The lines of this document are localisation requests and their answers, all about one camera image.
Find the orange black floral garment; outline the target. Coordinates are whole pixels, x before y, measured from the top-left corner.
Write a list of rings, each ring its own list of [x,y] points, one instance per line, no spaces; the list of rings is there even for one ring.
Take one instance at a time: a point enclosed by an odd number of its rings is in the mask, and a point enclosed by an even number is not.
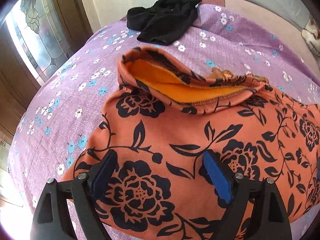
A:
[[[251,74],[215,69],[202,77],[153,47],[125,53],[118,82],[63,176],[116,156],[94,205],[101,222],[143,239],[208,239],[227,203],[206,171],[206,152],[250,182],[273,179],[291,222],[319,204],[319,105]]]

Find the purple floral bedsheet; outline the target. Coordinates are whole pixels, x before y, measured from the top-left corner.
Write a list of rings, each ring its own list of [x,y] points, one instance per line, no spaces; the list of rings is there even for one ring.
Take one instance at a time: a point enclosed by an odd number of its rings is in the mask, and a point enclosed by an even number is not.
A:
[[[262,24],[213,4],[172,45],[117,21],[37,92],[9,171],[34,211],[48,178],[117,156],[95,209],[112,234],[209,239],[226,210],[203,165],[276,183],[295,239],[319,211],[319,79]]]

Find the beige leaf pattern blanket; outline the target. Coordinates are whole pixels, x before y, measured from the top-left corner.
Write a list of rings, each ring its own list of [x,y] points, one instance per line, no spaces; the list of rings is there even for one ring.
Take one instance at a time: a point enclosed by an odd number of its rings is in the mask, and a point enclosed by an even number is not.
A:
[[[302,29],[301,36],[316,59],[319,60],[319,26],[313,17],[308,20],[305,28]]]

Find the stained glass wooden door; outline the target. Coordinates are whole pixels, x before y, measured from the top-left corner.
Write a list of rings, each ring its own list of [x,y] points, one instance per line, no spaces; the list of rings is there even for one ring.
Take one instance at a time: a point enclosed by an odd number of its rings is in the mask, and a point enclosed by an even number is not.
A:
[[[19,206],[35,207],[91,132],[96,85],[93,32],[81,0],[18,0],[1,26],[2,180]]]

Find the black crumpled garment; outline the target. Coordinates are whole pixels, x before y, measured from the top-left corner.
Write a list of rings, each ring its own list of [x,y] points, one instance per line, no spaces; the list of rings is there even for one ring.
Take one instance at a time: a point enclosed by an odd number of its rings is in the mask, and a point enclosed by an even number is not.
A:
[[[197,19],[202,0],[158,0],[149,8],[135,7],[127,12],[127,27],[140,32],[137,40],[168,46],[178,40]]]

